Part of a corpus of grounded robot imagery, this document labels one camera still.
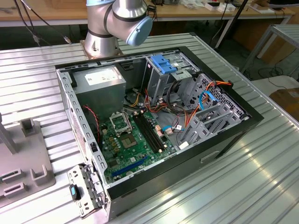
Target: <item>blue cable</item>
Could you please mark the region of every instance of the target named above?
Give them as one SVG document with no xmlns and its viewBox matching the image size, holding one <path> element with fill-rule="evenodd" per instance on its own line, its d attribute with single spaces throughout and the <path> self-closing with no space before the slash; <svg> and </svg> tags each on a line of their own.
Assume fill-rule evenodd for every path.
<svg viewBox="0 0 299 224">
<path fill-rule="evenodd" d="M 202 96 L 204 95 L 204 93 L 206 93 L 207 95 L 209 95 L 209 97 L 211 98 L 211 100 L 218 101 L 209 91 L 206 91 L 206 90 L 203 91 L 201 93 L 201 95 L 199 96 L 199 105 L 200 105 L 200 107 L 201 107 L 202 110 L 204 109 L 204 106 L 202 104 Z"/>
<path fill-rule="evenodd" d="M 164 128 L 162 128 L 162 131 L 165 131 L 167 128 L 170 128 L 172 126 L 165 126 Z"/>
</svg>

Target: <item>chip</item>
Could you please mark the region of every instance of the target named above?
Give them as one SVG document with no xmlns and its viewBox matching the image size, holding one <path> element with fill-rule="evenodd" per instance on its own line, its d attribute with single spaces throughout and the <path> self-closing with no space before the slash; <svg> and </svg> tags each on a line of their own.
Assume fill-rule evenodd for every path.
<svg viewBox="0 0 299 224">
<path fill-rule="evenodd" d="M 130 148 L 137 145 L 137 142 L 132 134 L 125 134 L 120 137 L 120 141 L 124 148 Z"/>
<path fill-rule="evenodd" d="M 114 167 L 114 166 L 118 165 L 118 163 L 117 163 L 116 160 L 112 160 L 111 162 L 108 162 L 108 165 L 109 165 L 110 167 Z"/>
</svg>

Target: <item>blue button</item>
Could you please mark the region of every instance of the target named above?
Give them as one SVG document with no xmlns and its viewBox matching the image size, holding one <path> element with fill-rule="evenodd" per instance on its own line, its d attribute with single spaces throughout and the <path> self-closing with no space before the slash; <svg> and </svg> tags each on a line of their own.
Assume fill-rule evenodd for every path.
<svg viewBox="0 0 299 224">
<path fill-rule="evenodd" d="M 71 194 L 72 194 L 72 195 L 75 195 L 75 194 L 76 194 L 76 191 L 75 191 L 75 188 L 74 188 L 74 187 L 71 188 Z"/>
</svg>

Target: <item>red cable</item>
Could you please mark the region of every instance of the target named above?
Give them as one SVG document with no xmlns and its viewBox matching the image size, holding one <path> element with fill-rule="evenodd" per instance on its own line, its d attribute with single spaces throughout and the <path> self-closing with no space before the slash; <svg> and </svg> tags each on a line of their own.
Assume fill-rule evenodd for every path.
<svg viewBox="0 0 299 224">
<path fill-rule="evenodd" d="M 97 131 L 98 131 L 98 143 L 100 143 L 100 127 L 99 127 L 99 121 L 97 115 L 90 109 L 88 106 L 83 106 L 84 108 L 88 109 L 94 116 L 94 119 L 97 123 Z"/>
</svg>

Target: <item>aluminum table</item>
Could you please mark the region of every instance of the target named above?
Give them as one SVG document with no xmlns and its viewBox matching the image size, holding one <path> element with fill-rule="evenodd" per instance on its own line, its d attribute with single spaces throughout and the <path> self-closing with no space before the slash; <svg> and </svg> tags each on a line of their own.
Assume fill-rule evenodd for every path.
<svg viewBox="0 0 299 224">
<path fill-rule="evenodd" d="M 187 46 L 265 119 L 228 154 L 112 220 L 126 223 L 294 223 L 299 220 L 299 124 L 206 43 L 191 34 L 149 37 L 125 54 Z M 0 52 L 0 111 L 7 126 L 41 122 L 56 184 L 0 209 L 1 223 L 81 220 L 66 171 L 83 162 L 64 112 L 54 64 L 87 60 L 79 44 Z"/>
</svg>

